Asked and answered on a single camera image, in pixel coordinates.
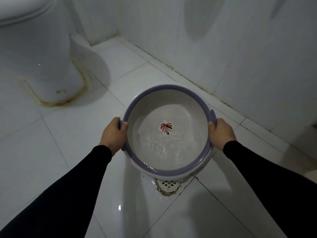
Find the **person's left hand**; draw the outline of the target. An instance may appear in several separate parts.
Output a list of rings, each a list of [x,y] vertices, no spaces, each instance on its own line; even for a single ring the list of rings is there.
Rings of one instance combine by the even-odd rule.
[[[123,147],[127,136],[123,136],[119,128],[120,117],[114,117],[104,129],[99,145],[106,146],[112,157]]]

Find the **person's right hand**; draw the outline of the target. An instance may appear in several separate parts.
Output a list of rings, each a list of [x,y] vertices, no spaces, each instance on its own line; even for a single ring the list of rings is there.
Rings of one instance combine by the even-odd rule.
[[[223,151],[228,142],[237,141],[237,139],[232,127],[224,119],[218,118],[214,137],[210,141],[217,149]]]

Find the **white basin with purple rim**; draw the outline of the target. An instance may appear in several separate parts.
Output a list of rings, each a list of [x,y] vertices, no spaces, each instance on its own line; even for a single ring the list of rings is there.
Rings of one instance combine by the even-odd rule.
[[[216,126],[216,114],[185,86],[161,84],[140,92],[118,122],[119,129],[124,122],[129,130],[122,151],[148,176],[182,180],[211,158],[208,122]]]

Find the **white floor drain cover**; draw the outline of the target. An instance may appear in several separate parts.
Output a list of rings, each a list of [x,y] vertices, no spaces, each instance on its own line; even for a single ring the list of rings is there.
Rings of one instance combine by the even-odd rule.
[[[173,180],[156,180],[156,186],[159,192],[170,195],[177,192],[181,186],[181,182]]]

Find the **person's left forearm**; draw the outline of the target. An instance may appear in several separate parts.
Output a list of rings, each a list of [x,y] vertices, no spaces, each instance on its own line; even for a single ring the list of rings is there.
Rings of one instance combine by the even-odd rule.
[[[110,149],[96,146],[1,231],[0,238],[85,238]]]

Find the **person's right forearm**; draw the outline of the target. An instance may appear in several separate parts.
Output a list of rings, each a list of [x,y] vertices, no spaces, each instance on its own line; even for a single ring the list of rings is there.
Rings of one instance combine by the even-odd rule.
[[[235,140],[223,152],[288,238],[317,238],[317,184]]]

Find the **white toilet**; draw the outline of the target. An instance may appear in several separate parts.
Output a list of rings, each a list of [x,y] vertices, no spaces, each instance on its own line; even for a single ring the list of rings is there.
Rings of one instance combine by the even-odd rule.
[[[60,0],[0,0],[0,69],[17,75],[45,105],[63,105],[85,91]]]

